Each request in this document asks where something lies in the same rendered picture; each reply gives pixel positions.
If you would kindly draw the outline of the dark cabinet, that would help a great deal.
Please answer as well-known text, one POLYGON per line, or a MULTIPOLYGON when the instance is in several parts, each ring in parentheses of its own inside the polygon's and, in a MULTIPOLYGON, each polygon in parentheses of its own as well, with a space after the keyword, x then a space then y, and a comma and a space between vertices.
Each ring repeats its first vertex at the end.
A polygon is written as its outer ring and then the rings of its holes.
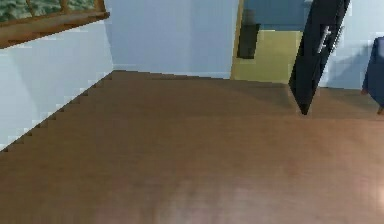
POLYGON ((256 51, 257 35, 260 24, 255 21, 254 11, 244 9, 241 19, 237 57, 253 59, 256 51))

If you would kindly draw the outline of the black room door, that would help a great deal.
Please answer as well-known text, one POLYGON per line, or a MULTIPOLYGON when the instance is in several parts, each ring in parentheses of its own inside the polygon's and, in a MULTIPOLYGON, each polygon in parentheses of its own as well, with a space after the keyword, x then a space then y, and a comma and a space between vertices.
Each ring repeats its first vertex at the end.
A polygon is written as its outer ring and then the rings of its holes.
POLYGON ((343 30, 343 20, 351 0, 313 0, 307 17, 289 87, 303 115, 309 112, 328 58, 336 48, 343 30), (326 26, 332 31, 330 50, 320 54, 317 48, 326 26))

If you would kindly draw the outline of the wooden framed window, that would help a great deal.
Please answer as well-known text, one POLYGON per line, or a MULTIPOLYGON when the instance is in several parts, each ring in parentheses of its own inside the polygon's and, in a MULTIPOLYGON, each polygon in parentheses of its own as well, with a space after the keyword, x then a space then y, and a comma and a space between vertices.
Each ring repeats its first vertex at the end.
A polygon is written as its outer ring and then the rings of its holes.
POLYGON ((109 16, 105 0, 0 0, 0 49, 109 16))

